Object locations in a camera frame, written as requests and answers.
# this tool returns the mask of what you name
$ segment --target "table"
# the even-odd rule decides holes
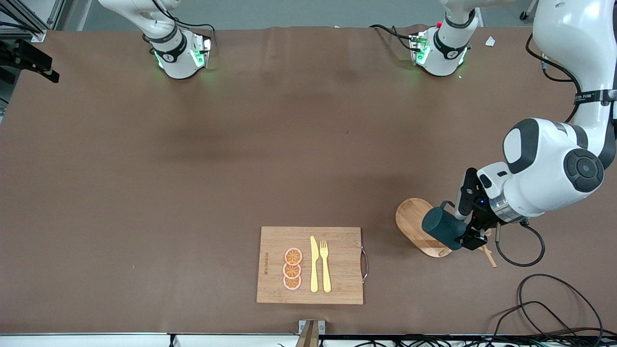
[[[326,319],[328,333],[487,333],[536,272],[615,329],[613,168],[585,201],[532,220],[547,252],[530,269],[432,259],[395,224],[403,200],[454,199],[467,167],[503,160],[517,121],[569,114],[573,86],[542,76],[529,32],[478,29],[437,78],[374,29],[221,31],[218,69],[188,80],[166,77],[139,32],[50,32],[60,83],[24,73],[0,127],[1,331],[286,333]],[[365,304],[257,304],[263,225],[362,227]],[[517,261],[539,251],[516,225],[501,241]],[[555,283],[525,299],[595,324]],[[534,331],[513,315],[500,332]]]

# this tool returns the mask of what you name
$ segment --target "cutting board handle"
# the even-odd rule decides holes
[[[360,250],[362,250],[361,256],[364,257],[364,276],[362,276],[362,283],[364,284],[364,281],[366,281],[366,277],[368,276],[368,255],[364,250],[364,246],[360,246]]]

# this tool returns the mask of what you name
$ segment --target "cable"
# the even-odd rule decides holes
[[[548,306],[546,306],[545,304],[543,304],[540,301],[527,301],[525,303],[522,303],[522,304],[519,304],[517,306],[514,306],[513,308],[509,309],[506,313],[502,314],[502,316],[497,321],[497,325],[495,326],[495,331],[493,333],[493,336],[491,337],[491,341],[494,340],[497,337],[497,332],[499,331],[499,326],[501,325],[502,321],[508,315],[510,315],[513,312],[518,311],[519,309],[524,309],[525,306],[530,305],[530,304],[538,304],[538,305],[542,306],[544,309],[546,309],[551,314],[551,316],[553,316],[553,318],[555,318],[561,324],[561,326],[566,328],[566,331],[568,331],[568,332],[572,331],[551,309],[549,309]]]
[[[359,345],[355,345],[354,347],[362,347],[362,346],[368,346],[368,345],[373,345],[373,347],[387,347],[386,345],[384,345],[383,343],[371,340],[369,342],[364,342],[364,343],[360,343]]]
[[[141,39],[144,40],[144,42],[146,43],[150,43],[150,39],[148,39],[148,36],[146,36],[145,33],[141,34]],[[148,53],[154,55],[154,47],[150,47],[150,49],[148,50]]]
[[[154,3],[154,5],[160,11],[160,13],[162,13],[164,16],[166,16],[167,18],[171,19],[172,21],[176,22],[177,24],[181,24],[181,25],[184,25],[186,27],[210,27],[212,29],[212,38],[214,39],[214,33],[215,33],[216,29],[214,29],[214,27],[211,24],[207,24],[207,23],[204,23],[204,24],[190,24],[190,23],[182,22],[180,19],[178,19],[178,17],[174,17],[174,16],[171,15],[171,13],[169,13],[169,11],[164,10],[163,7],[161,7],[156,0],[152,0],[152,3]]]
[[[431,345],[431,347],[445,347],[445,346],[452,347],[452,345],[448,341],[442,339],[441,337],[437,337],[437,336],[413,334],[413,335],[405,335],[405,339],[406,340],[416,340],[415,342],[410,344],[409,347],[418,347],[424,343]]]
[[[546,251],[546,245],[544,244],[544,239],[542,238],[542,235],[540,235],[539,232],[536,231],[536,229],[533,229],[532,227],[529,226],[529,221],[528,220],[522,220],[520,225],[529,230],[530,232],[533,232],[533,234],[535,234],[538,237],[538,240],[540,240],[540,246],[542,247],[542,249],[540,250],[540,255],[538,256],[538,258],[536,258],[536,260],[529,262],[527,264],[521,264],[519,262],[514,262],[511,261],[508,257],[505,256],[505,254],[502,252],[501,248],[499,247],[499,233],[496,233],[495,235],[495,247],[497,247],[497,252],[499,252],[499,255],[507,262],[509,262],[512,265],[515,266],[520,266],[520,267],[529,267],[529,266],[534,266],[537,263],[539,263],[542,258],[544,257],[544,252]]]
[[[388,34],[390,34],[390,35],[393,35],[393,36],[398,36],[398,37],[400,37],[400,38],[409,39],[409,36],[405,36],[405,35],[401,35],[401,34],[395,33],[394,31],[392,31],[392,30],[390,30],[390,29],[388,29],[388,28],[384,27],[384,26],[383,26],[383,25],[381,25],[381,24],[373,24],[373,25],[371,25],[369,28],[378,28],[378,29],[382,29],[382,30],[385,30],[385,31],[386,31]]]
[[[176,342],[176,334],[169,334],[169,347],[175,347],[174,343]]]
[[[392,26],[392,30],[394,31],[394,34],[396,35],[396,38],[397,38],[397,39],[399,39],[399,42],[403,45],[403,47],[405,47],[405,48],[407,48],[407,49],[409,49],[410,51],[413,51],[413,52],[420,52],[420,49],[419,49],[419,48],[412,48],[412,47],[410,47],[410,46],[407,46],[407,45],[403,42],[403,39],[402,39],[402,38],[400,38],[399,33],[397,33],[397,32],[396,32],[396,28],[395,28],[394,26]]]
[[[542,73],[544,73],[546,78],[548,78],[551,81],[555,81],[555,82],[572,82],[572,80],[562,80],[560,78],[555,78],[555,77],[552,77],[551,75],[549,75],[549,73],[546,71],[546,63],[545,62],[542,62]]]
[[[540,61],[542,61],[542,62],[544,62],[544,63],[546,63],[548,65],[551,65],[552,67],[556,68],[557,70],[565,73],[572,80],[572,82],[574,83],[574,86],[576,87],[576,93],[577,94],[580,93],[581,92],[581,85],[579,84],[579,82],[576,80],[576,78],[574,77],[574,75],[572,75],[572,73],[570,71],[566,70],[564,67],[559,66],[558,64],[555,64],[554,62],[552,62],[552,61],[550,61],[548,59],[544,59],[542,56],[539,56],[538,54],[536,54],[534,51],[532,51],[529,48],[529,44],[530,44],[531,39],[533,38],[533,36],[534,36],[533,33],[529,34],[529,38],[527,39],[527,43],[525,44],[525,50],[527,51],[527,53],[529,53],[532,57],[534,57],[536,59],[539,59]],[[570,113],[570,115],[564,121],[564,123],[568,123],[570,120],[572,120],[572,117],[574,117],[574,114],[576,113],[576,111],[578,111],[578,107],[579,107],[578,104],[574,105],[574,109],[572,110],[572,113]]]
[[[517,294],[518,294],[518,302],[522,303],[523,302],[523,288],[525,286],[525,283],[527,283],[528,280],[534,278],[534,277],[548,277],[551,278],[553,280],[556,280],[558,282],[560,282],[561,284],[563,284],[564,286],[567,286],[570,290],[572,290],[573,292],[575,292],[578,296],[581,297],[581,299],[583,299],[583,301],[585,301],[585,303],[589,306],[589,308],[591,308],[591,311],[593,311],[595,318],[598,320],[598,329],[599,329],[599,334],[598,334],[598,338],[595,341],[595,343],[592,345],[592,347],[597,347],[601,340],[602,337],[604,335],[604,326],[602,324],[602,319],[600,318],[600,315],[598,314],[598,311],[596,311],[594,305],[591,304],[591,302],[589,302],[589,300],[580,292],[578,291],[575,287],[573,287],[571,284],[569,284],[568,282],[557,278],[553,275],[547,275],[547,274],[534,274],[534,275],[529,275],[527,277],[525,277],[521,283],[518,285],[518,288],[516,289]],[[546,334],[545,332],[543,332],[532,320],[531,318],[529,318],[529,314],[527,313],[527,310],[525,309],[525,307],[523,305],[521,305],[521,311],[523,312],[523,314],[525,315],[525,318],[527,318],[527,321],[539,332],[541,333],[543,336],[550,338],[550,336],[548,334]],[[570,329],[569,327],[566,326],[566,329],[568,331],[572,331],[572,329]]]
[[[413,48],[413,47],[407,46],[407,45],[403,42],[403,39],[409,40],[409,36],[411,36],[411,35],[415,35],[415,34],[417,34],[417,33],[412,33],[412,34],[409,34],[409,35],[401,35],[401,34],[399,34],[399,32],[397,32],[397,31],[396,31],[396,27],[395,27],[395,26],[392,26],[392,29],[388,29],[388,28],[384,27],[384,26],[383,26],[383,25],[381,25],[381,24],[373,24],[373,25],[371,25],[369,28],[378,28],[378,29],[383,29],[383,30],[385,30],[388,34],[390,34],[390,35],[392,35],[392,36],[396,36],[396,38],[397,38],[397,39],[399,39],[399,42],[403,45],[403,47],[405,47],[405,48],[407,48],[407,49],[409,49],[410,51],[413,51],[413,52],[420,52],[420,50],[419,50],[418,48]]]

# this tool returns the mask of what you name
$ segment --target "paper scrap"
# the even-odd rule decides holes
[[[493,38],[493,36],[489,36],[489,39],[486,40],[485,45],[487,45],[488,47],[495,46],[495,39]]]

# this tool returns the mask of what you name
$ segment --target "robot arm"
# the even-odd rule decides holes
[[[210,40],[187,29],[163,14],[176,9],[181,0],[99,0],[103,7],[130,20],[144,32],[159,61],[172,78],[188,78],[207,63]]]
[[[454,216],[461,223],[471,217],[464,232],[425,231],[456,249],[475,249],[486,243],[488,228],[561,209],[602,184],[615,158],[613,5],[614,0],[539,3],[535,41],[580,85],[573,123],[539,118],[517,123],[503,141],[505,162],[463,175]]]
[[[436,76],[447,76],[463,63],[469,39],[478,27],[476,7],[511,4],[514,0],[439,0],[445,7],[442,25],[419,34],[426,39],[416,48],[413,61]]]

